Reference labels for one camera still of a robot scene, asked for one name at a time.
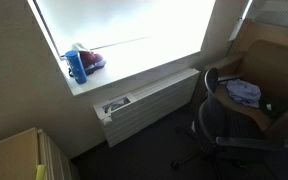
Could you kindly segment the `black cloth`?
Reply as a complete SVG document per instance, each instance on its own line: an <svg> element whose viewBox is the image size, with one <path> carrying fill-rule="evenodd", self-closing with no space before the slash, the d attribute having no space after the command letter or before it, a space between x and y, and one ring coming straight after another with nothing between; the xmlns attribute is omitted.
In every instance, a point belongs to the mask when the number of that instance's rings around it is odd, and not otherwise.
<svg viewBox="0 0 288 180"><path fill-rule="evenodd" d="M259 108L265 115L277 119L288 110L288 101L277 97L263 96L260 98Z"/></svg>

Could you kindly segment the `light blue cloth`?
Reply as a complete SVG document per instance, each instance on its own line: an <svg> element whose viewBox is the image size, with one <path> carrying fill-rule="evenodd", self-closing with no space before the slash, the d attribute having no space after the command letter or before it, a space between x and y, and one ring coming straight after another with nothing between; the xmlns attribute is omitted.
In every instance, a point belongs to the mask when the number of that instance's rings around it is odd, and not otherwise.
<svg viewBox="0 0 288 180"><path fill-rule="evenodd" d="M251 108L259 107L261 90L257 85L240 79L229 80L226 84L226 89L234 102Z"/></svg>

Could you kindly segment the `black mesh office chair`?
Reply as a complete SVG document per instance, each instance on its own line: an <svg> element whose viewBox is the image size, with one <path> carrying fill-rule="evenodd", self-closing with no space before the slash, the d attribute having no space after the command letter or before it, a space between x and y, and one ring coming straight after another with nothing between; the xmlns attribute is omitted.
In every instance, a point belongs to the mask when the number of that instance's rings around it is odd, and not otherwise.
<svg viewBox="0 0 288 180"><path fill-rule="evenodd" d="M203 159L212 164L216 180L222 180L217 160L262 163L277 180L288 180L288 143L275 145L248 115L225 106L215 95L218 70L206 71L207 97L193 119L195 131L178 128L200 146Z"/></svg>

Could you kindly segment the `blue water bottle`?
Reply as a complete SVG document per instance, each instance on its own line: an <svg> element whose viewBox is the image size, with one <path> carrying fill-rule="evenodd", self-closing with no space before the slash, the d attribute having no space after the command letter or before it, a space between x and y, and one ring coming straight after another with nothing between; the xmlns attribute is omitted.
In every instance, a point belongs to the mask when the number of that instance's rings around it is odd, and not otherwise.
<svg viewBox="0 0 288 180"><path fill-rule="evenodd" d="M68 51L65 53L65 57L67 58L70 64L70 68L75 78L75 81L78 84L84 84L87 81L87 79L83 64L79 56L79 52L76 50Z"/></svg>

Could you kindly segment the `yellow marker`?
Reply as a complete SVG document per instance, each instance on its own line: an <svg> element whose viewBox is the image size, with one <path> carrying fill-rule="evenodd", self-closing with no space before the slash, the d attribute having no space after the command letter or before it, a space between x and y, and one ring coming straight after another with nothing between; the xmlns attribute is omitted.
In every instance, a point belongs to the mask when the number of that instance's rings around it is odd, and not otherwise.
<svg viewBox="0 0 288 180"><path fill-rule="evenodd" d="M38 165L35 180L44 180L46 166L45 165Z"/></svg>

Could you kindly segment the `light wooden cabinet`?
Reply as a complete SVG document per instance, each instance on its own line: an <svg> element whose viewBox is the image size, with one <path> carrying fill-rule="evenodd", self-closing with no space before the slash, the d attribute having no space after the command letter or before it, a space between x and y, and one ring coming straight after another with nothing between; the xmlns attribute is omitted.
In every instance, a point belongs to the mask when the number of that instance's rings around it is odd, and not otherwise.
<svg viewBox="0 0 288 180"><path fill-rule="evenodd" d="M35 180L38 165L46 166L44 180L80 180L77 168L42 129L0 141L0 180Z"/></svg>

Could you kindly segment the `white wall radiator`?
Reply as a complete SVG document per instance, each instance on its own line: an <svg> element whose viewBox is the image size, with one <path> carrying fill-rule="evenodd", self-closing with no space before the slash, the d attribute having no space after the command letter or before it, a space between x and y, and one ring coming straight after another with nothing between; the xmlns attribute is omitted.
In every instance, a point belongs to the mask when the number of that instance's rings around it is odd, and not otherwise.
<svg viewBox="0 0 288 180"><path fill-rule="evenodd" d="M110 147L187 104L199 76L185 69L132 92L94 106Z"/></svg>

